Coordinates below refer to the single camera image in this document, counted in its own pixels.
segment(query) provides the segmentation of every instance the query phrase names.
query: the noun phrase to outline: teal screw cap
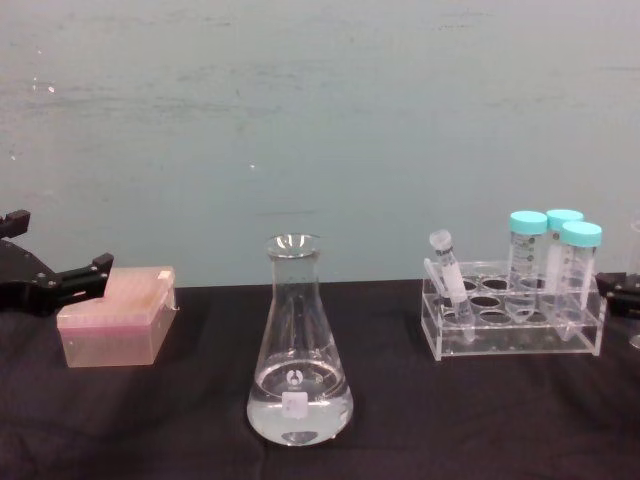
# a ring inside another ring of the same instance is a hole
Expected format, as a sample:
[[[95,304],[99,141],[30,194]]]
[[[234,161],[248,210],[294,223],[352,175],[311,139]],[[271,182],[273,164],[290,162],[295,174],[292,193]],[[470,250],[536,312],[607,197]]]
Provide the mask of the teal screw cap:
[[[559,232],[564,222],[581,222],[584,220],[584,214],[577,210],[549,210],[547,218],[549,219],[549,230]]]
[[[513,212],[509,218],[509,228],[520,235],[540,235],[547,231],[547,216],[528,210]]]
[[[560,241],[573,247],[599,247],[602,228],[595,223],[565,222],[560,230]]]

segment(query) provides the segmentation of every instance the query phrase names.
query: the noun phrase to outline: clear acrylic rack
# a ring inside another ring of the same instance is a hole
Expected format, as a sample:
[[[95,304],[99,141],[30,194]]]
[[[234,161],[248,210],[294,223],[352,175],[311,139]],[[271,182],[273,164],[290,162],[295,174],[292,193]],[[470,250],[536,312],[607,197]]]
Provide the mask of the clear acrylic rack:
[[[523,294],[509,288],[507,262],[460,263],[476,319],[469,326],[456,323],[440,265],[429,259],[424,265],[422,329],[436,360],[464,355],[600,354],[606,301],[598,293],[595,278],[584,310],[576,302],[570,315],[557,315],[553,296],[545,293],[544,278],[529,282],[529,293]],[[513,295],[536,298],[535,312],[521,323],[505,310],[505,299]],[[473,334],[465,334],[471,328]]]

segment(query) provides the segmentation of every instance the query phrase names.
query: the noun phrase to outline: table surface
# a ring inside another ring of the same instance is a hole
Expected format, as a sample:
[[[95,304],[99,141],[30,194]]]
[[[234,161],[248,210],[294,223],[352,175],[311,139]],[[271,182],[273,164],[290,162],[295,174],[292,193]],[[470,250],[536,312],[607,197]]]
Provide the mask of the table surface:
[[[69,369],[55,320],[0,316],[0,479],[640,478],[640,352],[435,362],[420,283],[324,284],[354,395],[330,442],[270,444],[245,407],[268,286],[177,291],[154,366]]]

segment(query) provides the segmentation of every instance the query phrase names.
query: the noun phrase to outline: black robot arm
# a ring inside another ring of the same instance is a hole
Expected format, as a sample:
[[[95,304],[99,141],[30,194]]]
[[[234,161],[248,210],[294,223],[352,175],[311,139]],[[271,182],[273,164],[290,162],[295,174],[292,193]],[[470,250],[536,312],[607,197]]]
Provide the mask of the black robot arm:
[[[113,255],[105,253],[86,267],[55,273],[31,252],[2,240],[25,233],[30,217],[26,210],[0,217],[0,311],[44,316],[64,305],[102,297]]]

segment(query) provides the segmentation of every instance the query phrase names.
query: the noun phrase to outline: glass flask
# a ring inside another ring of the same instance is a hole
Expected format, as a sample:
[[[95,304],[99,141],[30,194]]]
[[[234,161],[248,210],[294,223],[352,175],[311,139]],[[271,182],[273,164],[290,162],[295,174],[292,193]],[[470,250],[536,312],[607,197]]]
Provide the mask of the glass flask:
[[[334,438],[353,398],[322,307],[317,238],[286,234],[267,243],[273,299],[247,404],[251,426],[289,446]]]

